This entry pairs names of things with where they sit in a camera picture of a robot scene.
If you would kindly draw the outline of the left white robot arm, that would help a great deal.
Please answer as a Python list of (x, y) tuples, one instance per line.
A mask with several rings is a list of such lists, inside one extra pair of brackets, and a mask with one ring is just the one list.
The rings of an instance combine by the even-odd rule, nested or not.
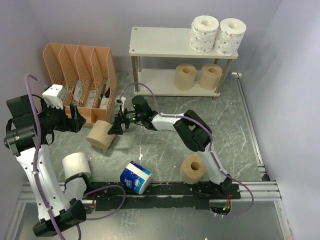
[(64, 107), (47, 106), (43, 98), (40, 103), (42, 111), (38, 112), (28, 95), (7, 100), (12, 117), (7, 122), (3, 142), (24, 169), (34, 193), (39, 219), (32, 228), (34, 234), (52, 237), (86, 221), (82, 199), (89, 199), (94, 188), (80, 170), (67, 177), (61, 189), (46, 139), (54, 131), (77, 133), (86, 119), (75, 104), (70, 105), (71, 116), (67, 116)]

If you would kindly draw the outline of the blue paper roll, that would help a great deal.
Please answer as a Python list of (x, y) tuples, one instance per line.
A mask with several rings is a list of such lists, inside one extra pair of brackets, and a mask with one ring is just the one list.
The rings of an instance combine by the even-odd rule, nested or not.
[(131, 161), (120, 175), (120, 182), (129, 189), (139, 195), (142, 195), (152, 180), (153, 174), (139, 165), (135, 161)]

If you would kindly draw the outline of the white dotted roll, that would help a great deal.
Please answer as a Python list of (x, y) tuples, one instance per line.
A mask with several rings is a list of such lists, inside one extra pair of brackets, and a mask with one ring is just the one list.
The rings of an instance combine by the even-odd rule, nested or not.
[(215, 38), (215, 51), (224, 56), (235, 55), (238, 52), (238, 48), (246, 30), (246, 24), (239, 19), (223, 19), (219, 24), (217, 36)]
[(191, 24), (189, 46), (198, 53), (208, 53), (213, 49), (218, 33), (219, 21), (209, 15), (194, 18)]

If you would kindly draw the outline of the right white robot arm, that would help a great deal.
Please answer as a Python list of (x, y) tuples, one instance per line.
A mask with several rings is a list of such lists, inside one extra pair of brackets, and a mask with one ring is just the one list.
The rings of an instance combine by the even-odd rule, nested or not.
[(119, 105), (119, 111), (114, 116), (109, 135), (122, 135), (122, 125), (128, 129), (130, 124), (141, 124), (151, 131), (174, 131), (190, 151), (200, 156), (213, 185), (213, 195), (223, 199), (229, 194), (232, 180), (214, 151), (212, 130), (193, 110), (182, 114), (158, 113), (151, 109), (142, 96), (132, 98), (131, 111), (124, 107), (121, 99), (116, 99), (115, 102)]

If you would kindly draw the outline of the brown roll sideways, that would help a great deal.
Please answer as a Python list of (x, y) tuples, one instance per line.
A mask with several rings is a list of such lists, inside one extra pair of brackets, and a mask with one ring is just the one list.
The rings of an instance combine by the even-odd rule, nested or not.
[(114, 134), (108, 134), (112, 126), (107, 121), (97, 120), (88, 133), (86, 140), (94, 147), (107, 150), (116, 137)]

